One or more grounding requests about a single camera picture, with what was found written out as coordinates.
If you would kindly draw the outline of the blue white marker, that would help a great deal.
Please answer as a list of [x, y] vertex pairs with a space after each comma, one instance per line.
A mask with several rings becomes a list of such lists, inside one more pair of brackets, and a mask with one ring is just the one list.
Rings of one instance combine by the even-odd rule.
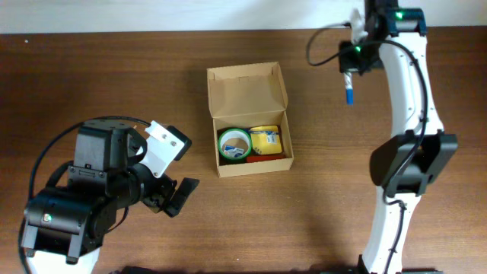
[[353, 91], [353, 84], [352, 84], [352, 74], [350, 72], [345, 72], [343, 74], [344, 82], [345, 82], [345, 96], [346, 96], [346, 103], [348, 105], [353, 105], [354, 103], [354, 91]]

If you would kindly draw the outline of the small blue white box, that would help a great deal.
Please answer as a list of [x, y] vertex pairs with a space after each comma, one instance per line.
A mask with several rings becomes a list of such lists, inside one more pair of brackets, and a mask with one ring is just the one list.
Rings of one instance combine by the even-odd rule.
[[226, 145], [223, 148], [223, 155], [230, 159], [237, 159], [244, 155], [244, 150], [242, 148]]

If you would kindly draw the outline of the green tape roll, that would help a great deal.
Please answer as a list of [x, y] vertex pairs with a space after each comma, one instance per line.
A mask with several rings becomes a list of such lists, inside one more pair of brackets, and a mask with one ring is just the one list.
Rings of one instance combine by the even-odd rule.
[[[237, 159], [230, 159], [223, 155], [223, 148], [226, 145], [242, 148], [244, 150], [243, 156]], [[250, 135], [238, 128], [228, 129], [224, 131], [220, 137], [218, 138], [218, 151], [220, 155], [227, 161], [231, 163], [237, 163], [245, 161], [246, 158], [250, 155], [252, 150], [252, 141]]]

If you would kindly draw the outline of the red utility knife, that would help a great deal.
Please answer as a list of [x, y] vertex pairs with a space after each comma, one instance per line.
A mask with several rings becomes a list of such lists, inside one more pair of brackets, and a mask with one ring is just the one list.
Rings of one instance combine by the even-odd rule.
[[251, 155], [246, 158], [247, 163], [256, 163], [256, 162], [263, 162], [263, 161], [274, 161], [280, 160], [285, 158], [285, 155], [278, 154], [278, 155]]

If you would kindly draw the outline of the yellow sticky note pad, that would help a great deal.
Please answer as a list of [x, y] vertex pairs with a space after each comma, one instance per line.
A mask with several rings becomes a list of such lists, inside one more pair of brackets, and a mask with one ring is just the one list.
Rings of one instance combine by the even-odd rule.
[[[250, 128], [249, 130], [271, 130], [274, 132], [279, 131], [277, 126], [257, 126]], [[266, 135], [266, 134], [249, 134], [253, 150], [258, 155], [276, 155], [282, 153], [282, 143], [280, 134], [278, 135]]]

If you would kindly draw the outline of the blue ballpoint pen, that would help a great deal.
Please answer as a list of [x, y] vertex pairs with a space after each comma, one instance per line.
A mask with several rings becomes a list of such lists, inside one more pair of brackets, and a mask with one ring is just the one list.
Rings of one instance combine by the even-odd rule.
[[249, 134], [266, 134], [266, 135], [278, 135], [279, 131], [274, 132], [271, 130], [248, 130]]

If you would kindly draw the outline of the brown cardboard box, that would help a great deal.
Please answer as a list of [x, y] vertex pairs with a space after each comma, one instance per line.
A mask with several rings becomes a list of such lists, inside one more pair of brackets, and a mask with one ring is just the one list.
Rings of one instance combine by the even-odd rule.
[[[286, 109], [288, 95], [277, 62], [234, 65], [207, 70], [208, 108], [212, 117], [216, 167], [220, 178], [288, 170], [294, 152]], [[285, 158], [274, 161], [231, 163], [218, 151], [218, 138], [233, 128], [247, 131], [277, 126]]]

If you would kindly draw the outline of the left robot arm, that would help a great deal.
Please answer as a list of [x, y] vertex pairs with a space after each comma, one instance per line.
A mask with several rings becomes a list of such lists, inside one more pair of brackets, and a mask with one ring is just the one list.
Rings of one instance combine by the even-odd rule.
[[199, 180], [177, 182], [165, 171], [192, 145], [174, 126], [128, 116], [76, 123], [48, 146], [77, 132], [75, 156], [61, 164], [41, 191], [28, 191], [18, 235], [25, 273], [90, 273], [106, 234], [141, 202], [153, 213], [177, 216]]

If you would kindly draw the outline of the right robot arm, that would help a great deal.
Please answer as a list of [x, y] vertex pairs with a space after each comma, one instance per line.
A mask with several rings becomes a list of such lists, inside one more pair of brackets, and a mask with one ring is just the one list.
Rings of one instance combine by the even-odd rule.
[[457, 150], [457, 137], [444, 131], [434, 105], [422, 9], [366, 1], [363, 12], [352, 12], [348, 25], [351, 39], [339, 45], [348, 104], [353, 102], [352, 74], [382, 68], [392, 109], [390, 139], [369, 161], [377, 200], [371, 236], [355, 271], [401, 273], [412, 213]]

